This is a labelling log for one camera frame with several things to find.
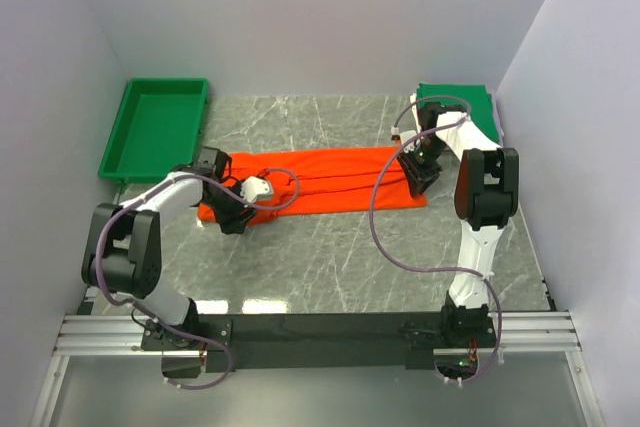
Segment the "orange t shirt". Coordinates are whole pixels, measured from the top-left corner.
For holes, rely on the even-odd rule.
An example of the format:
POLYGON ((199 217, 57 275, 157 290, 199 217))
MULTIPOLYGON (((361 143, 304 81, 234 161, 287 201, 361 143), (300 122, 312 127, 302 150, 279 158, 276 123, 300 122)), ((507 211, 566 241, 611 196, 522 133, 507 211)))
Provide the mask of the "orange t shirt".
POLYGON ((375 196, 377 210, 421 208, 425 196, 412 197, 399 163, 387 170, 377 192, 373 191, 382 167, 396 148, 330 148, 291 152, 231 155, 231 187, 249 176, 264 176, 274 187, 266 206, 293 203, 278 211, 259 210, 251 226, 270 223, 283 216, 361 212, 369 209, 375 196))

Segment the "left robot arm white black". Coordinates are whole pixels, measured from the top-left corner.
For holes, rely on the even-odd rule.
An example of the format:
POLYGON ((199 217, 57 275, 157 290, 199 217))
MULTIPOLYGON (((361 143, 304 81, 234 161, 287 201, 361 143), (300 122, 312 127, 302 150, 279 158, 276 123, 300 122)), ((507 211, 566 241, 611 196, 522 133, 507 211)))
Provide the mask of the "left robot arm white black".
POLYGON ((206 327, 193 299, 163 280, 162 228, 176 215, 205 205, 221 231, 241 234, 274 194, 263 176, 231 174, 232 158, 206 147, 200 157, 176 166, 155 186, 119 204, 102 203, 92 214, 81 278, 114 306, 129 304, 148 316, 145 331, 179 350, 205 341, 206 327))

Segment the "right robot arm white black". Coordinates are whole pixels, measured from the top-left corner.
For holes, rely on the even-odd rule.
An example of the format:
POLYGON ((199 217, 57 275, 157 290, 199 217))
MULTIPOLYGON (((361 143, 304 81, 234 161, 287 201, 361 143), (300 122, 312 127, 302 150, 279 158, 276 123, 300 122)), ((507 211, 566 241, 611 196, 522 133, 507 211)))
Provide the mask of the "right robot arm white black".
POLYGON ((453 96, 429 96, 411 102, 408 109, 416 128, 392 138, 403 151, 398 162, 414 198, 436 182, 438 162, 449 149, 459 161, 454 209, 461 222, 458 270, 441 309, 439 334, 449 346, 465 346, 490 336, 490 290, 498 241, 518 209, 519 155, 487 137, 471 120, 468 106, 453 96))

